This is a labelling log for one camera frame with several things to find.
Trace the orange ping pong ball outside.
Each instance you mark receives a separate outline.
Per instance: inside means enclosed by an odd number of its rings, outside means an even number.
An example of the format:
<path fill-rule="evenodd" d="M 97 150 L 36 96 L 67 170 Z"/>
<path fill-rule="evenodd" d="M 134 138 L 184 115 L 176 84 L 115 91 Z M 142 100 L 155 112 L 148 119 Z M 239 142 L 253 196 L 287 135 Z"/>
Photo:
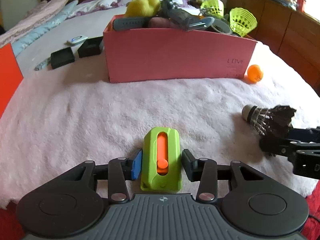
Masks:
<path fill-rule="evenodd" d="M 260 68 L 259 65 L 253 64 L 248 67 L 247 77 L 248 77 L 249 81 L 251 81 L 253 83 L 257 83 L 263 79 L 264 72 L 262 71 L 262 69 Z"/>

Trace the wooden nightstand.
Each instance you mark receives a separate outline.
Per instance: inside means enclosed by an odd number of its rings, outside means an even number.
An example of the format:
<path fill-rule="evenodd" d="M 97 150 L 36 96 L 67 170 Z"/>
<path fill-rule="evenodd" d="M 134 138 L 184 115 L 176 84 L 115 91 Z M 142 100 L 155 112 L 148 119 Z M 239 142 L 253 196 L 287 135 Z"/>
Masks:
<path fill-rule="evenodd" d="M 188 0 L 188 4 L 199 9 L 203 0 Z"/>

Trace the yellow-green plastic shuttlecock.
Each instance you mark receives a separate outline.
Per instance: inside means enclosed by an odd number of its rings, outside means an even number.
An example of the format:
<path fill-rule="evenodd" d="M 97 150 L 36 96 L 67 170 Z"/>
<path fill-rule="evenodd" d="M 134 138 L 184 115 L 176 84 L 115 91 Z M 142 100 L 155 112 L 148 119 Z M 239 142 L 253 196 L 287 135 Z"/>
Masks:
<path fill-rule="evenodd" d="M 223 18 L 224 8 L 224 3 L 221 0 L 205 0 L 200 6 L 200 12 L 203 16 Z"/>
<path fill-rule="evenodd" d="M 245 37 L 257 27 L 258 22 L 250 11 L 244 8 L 233 8 L 229 12 L 229 25 L 234 33 Z"/>

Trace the large clear dark plastic case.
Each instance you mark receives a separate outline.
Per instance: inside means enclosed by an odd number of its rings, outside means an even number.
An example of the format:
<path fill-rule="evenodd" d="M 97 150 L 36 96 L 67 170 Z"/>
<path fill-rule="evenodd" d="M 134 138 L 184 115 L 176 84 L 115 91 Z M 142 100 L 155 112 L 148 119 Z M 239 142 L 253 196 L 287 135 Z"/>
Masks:
<path fill-rule="evenodd" d="M 173 0 L 162 0 L 160 7 L 159 16 L 171 20 L 171 22 L 178 25 L 182 30 L 191 31 L 207 28 L 203 20 L 178 8 Z"/>

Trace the yellow-green plastic shuttlecock left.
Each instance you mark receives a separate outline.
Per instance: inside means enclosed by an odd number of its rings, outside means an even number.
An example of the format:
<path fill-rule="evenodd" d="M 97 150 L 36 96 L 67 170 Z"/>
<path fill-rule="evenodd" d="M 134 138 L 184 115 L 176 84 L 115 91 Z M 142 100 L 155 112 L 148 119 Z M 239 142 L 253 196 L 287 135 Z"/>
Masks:
<path fill-rule="evenodd" d="M 205 0 L 200 6 L 200 12 L 203 16 L 223 18 L 224 8 L 224 3 L 221 0 Z"/>

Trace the black small box lid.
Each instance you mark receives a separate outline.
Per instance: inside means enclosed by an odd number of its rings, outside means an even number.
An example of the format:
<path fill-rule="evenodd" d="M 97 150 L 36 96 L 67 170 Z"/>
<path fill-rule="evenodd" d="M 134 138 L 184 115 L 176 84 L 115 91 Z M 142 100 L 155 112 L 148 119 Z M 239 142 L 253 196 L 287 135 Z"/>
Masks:
<path fill-rule="evenodd" d="M 50 64 L 53 69 L 62 67 L 75 61 L 75 56 L 71 47 L 63 48 L 61 50 L 51 53 Z"/>

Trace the light blue folded quilt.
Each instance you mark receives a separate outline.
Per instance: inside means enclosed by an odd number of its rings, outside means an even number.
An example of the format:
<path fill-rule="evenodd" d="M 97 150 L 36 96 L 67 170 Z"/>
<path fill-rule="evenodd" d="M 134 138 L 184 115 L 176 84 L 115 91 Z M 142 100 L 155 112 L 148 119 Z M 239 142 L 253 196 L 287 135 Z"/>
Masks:
<path fill-rule="evenodd" d="M 48 20 L 46 23 L 34 28 L 32 31 L 24 35 L 22 38 L 11 44 L 15 57 L 25 50 L 34 41 L 39 39 L 48 31 L 60 25 L 71 14 L 74 7 L 78 4 L 79 0 L 74 0 L 68 3 L 56 16 Z"/>

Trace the pink folded quilt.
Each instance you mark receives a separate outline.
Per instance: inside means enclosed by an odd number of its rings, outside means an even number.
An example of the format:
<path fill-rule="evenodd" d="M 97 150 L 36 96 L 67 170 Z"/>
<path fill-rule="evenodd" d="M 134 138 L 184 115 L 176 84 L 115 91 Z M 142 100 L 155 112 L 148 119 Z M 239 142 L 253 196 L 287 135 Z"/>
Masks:
<path fill-rule="evenodd" d="M 41 2 L 28 17 L 22 19 L 14 27 L 1 35 L 1 47 L 7 43 L 12 43 L 33 30 L 34 28 L 46 23 L 57 15 L 65 5 L 71 0 L 51 0 Z"/>

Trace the wooden dresser cabinet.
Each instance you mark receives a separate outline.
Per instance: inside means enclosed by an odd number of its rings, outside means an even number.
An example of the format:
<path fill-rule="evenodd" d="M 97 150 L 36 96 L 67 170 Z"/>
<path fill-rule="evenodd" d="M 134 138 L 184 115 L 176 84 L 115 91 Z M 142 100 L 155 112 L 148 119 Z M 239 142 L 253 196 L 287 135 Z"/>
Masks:
<path fill-rule="evenodd" d="M 249 36 L 268 45 L 319 93 L 319 22 L 272 0 L 227 0 L 225 12 L 236 7 L 257 19 Z"/>

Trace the blue round tape measure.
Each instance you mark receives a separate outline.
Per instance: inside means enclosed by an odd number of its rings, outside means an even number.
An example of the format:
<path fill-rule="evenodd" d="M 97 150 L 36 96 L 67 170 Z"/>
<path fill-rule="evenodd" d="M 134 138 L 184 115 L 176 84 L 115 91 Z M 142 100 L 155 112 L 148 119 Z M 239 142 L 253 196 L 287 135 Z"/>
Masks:
<path fill-rule="evenodd" d="M 206 26 L 206 28 L 210 27 L 211 25 L 213 25 L 213 23 L 215 22 L 215 18 L 214 17 L 205 17 L 201 19 L 201 22 L 204 23 L 204 25 Z"/>

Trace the black feather shuttlecock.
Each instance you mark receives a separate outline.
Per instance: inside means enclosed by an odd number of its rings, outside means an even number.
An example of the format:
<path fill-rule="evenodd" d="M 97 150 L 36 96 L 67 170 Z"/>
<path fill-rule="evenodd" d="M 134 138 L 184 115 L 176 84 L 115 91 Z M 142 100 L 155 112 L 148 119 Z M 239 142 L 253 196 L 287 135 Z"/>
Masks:
<path fill-rule="evenodd" d="M 295 113 L 296 110 L 289 105 L 276 105 L 273 108 L 246 105 L 241 115 L 259 135 L 283 138 L 292 129 L 291 121 Z"/>

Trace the green orange utility knife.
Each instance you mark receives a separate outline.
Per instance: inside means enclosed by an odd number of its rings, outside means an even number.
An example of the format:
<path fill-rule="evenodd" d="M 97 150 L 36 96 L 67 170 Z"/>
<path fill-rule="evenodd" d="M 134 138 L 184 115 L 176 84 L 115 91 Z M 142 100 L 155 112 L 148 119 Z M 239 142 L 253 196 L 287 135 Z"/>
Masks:
<path fill-rule="evenodd" d="M 168 193 L 182 188 L 180 136 L 176 129 L 154 127 L 144 137 L 140 188 Z"/>

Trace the red box on dresser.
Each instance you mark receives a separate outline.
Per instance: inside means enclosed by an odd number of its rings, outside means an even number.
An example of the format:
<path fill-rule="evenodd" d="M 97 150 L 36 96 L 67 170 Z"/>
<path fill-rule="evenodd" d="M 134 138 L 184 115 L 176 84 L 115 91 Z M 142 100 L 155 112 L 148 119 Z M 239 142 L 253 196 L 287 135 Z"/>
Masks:
<path fill-rule="evenodd" d="M 297 10 L 300 12 L 304 12 L 306 0 L 297 0 Z"/>

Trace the black round tape roll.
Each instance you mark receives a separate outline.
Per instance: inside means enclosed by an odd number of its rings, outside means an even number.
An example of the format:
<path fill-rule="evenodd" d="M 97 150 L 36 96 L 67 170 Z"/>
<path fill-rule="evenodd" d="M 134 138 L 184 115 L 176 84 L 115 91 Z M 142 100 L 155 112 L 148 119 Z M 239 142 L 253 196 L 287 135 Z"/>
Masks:
<path fill-rule="evenodd" d="M 214 20 L 213 24 L 211 25 L 211 28 L 213 29 L 213 31 L 221 34 L 232 35 L 233 33 L 227 23 L 217 18 Z"/>

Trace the yellow-green plastic shuttlecock right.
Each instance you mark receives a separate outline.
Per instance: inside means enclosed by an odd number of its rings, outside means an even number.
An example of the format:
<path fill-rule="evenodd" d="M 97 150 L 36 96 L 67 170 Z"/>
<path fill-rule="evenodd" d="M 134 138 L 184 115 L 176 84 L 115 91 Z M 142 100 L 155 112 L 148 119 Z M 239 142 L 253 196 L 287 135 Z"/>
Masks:
<path fill-rule="evenodd" d="M 229 12 L 229 25 L 234 33 L 245 37 L 257 27 L 258 22 L 250 11 L 244 8 L 233 8 Z"/>

